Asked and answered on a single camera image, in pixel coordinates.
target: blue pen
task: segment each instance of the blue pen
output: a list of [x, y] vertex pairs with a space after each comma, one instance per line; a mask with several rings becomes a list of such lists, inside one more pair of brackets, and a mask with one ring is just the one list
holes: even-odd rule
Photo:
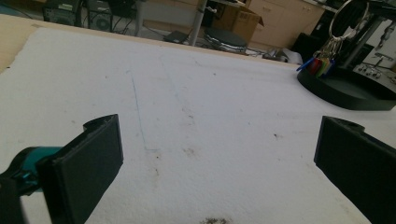
[[314, 61], [315, 57], [310, 58], [306, 63], [304, 63], [303, 65], [301, 65], [299, 68], [297, 68], [297, 72], [306, 68], [309, 64], [312, 63], [312, 61]]

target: cable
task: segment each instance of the cable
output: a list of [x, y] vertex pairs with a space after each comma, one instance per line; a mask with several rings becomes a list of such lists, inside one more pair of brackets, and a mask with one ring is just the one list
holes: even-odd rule
[[133, 20], [134, 20], [134, 19], [131, 19], [131, 20], [125, 25], [125, 28], [123, 29], [123, 32], [122, 32], [123, 35], [126, 34], [126, 31], [128, 30], [128, 26], [129, 26], [129, 24], [131, 24], [131, 22], [132, 22]]
[[12, 10], [18, 11], [18, 12], [20, 12], [21, 14], [25, 15], [25, 16], [26, 16], [27, 18], [29, 18], [29, 19], [33, 19], [33, 18], [32, 18], [31, 16], [29, 16], [26, 12], [23, 12], [23, 11], [21, 11], [21, 10], [15, 8], [15, 7], [11, 7], [11, 6], [9, 6], [8, 4], [6, 4], [6, 3], [4, 3], [4, 2], [0, 2], [0, 5], [3, 6], [3, 7], [8, 7], [8, 8], [10, 8], [10, 9], [12, 9]]
[[100, 12], [97, 12], [97, 13], [91, 18], [91, 22], [93, 22], [93, 19], [95, 19], [98, 15], [105, 14], [104, 12], [109, 11], [109, 10], [110, 10], [110, 8], [107, 8], [107, 9], [105, 9], [105, 10], [102, 10], [102, 11], [100, 11]]
[[87, 18], [88, 18], [88, 15], [87, 16], [85, 16], [85, 19], [84, 19], [84, 21], [82, 22], [82, 27], [85, 27], [85, 20], [87, 20]]
[[120, 18], [117, 20], [116, 24], [113, 26], [113, 31], [116, 29], [116, 26], [117, 26], [117, 24], [119, 24], [119, 22], [121, 21], [121, 19], [122, 19], [122, 17], [120, 17]]
[[145, 23], [143, 23], [143, 27], [145, 27], [146, 29], [150, 30], [152, 33], [155, 33], [155, 34], [157, 34], [157, 35], [160, 35], [160, 36], [162, 36], [162, 37], [165, 37], [165, 35], [162, 35], [162, 34], [158, 33], [157, 31], [148, 28], [148, 27], [145, 25]]

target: desk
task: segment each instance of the desk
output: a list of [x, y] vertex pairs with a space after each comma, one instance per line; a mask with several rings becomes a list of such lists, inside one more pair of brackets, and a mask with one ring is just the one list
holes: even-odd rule
[[[283, 63], [0, 20], [1, 44], [15, 43], [3, 58], [33, 33], [0, 75], [0, 171], [25, 147], [120, 116], [124, 164], [87, 223], [369, 223], [313, 162], [320, 121], [348, 119], [396, 146], [395, 110], [327, 104]], [[23, 203], [31, 223], [50, 222], [41, 193]]]

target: table leg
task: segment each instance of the table leg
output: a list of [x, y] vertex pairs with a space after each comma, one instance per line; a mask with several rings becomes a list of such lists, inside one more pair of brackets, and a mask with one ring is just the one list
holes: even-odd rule
[[191, 34], [191, 38], [189, 41], [190, 46], [195, 46], [195, 42], [197, 40], [199, 29], [201, 28], [202, 18], [204, 17], [206, 3], [207, 3], [207, 0], [203, 0], [202, 4], [198, 7], [197, 12], [195, 14], [195, 20], [194, 20], [194, 25], [192, 28], [192, 34]]

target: metal ring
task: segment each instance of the metal ring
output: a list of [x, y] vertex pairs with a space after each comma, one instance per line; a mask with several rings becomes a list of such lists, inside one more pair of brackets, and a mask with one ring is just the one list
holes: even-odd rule
[[355, 29], [353, 29], [349, 34], [346, 34], [346, 35], [342, 35], [342, 36], [333, 36], [333, 35], [332, 35], [332, 24], [334, 23], [335, 18], [337, 18], [338, 14], [340, 14], [340, 12], [344, 9], [344, 7], [346, 7], [346, 6], [347, 6], [349, 3], [351, 3], [352, 1], [353, 1], [353, 0], [348, 0], [347, 2], [345, 2], [345, 3], [337, 10], [337, 12], [335, 13], [334, 17], [332, 17], [332, 22], [330, 23], [330, 27], [329, 27], [329, 36], [332, 36], [333, 38], [342, 38], [342, 39], [344, 40], [344, 39], [346, 39], [348, 36], [350, 36], [350, 35], [356, 30], [356, 27], [359, 27], [359, 26], [361, 25], [361, 23], [364, 21], [364, 18], [366, 18], [367, 13], [368, 13], [368, 11], [369, 11], [369, 7], [370, 7], [369, 2], [366, 2], [366, 9], [364, 10], [364, 15], [363, 15], [363, 17], [361, 18], [361, 21], [356, 25]]

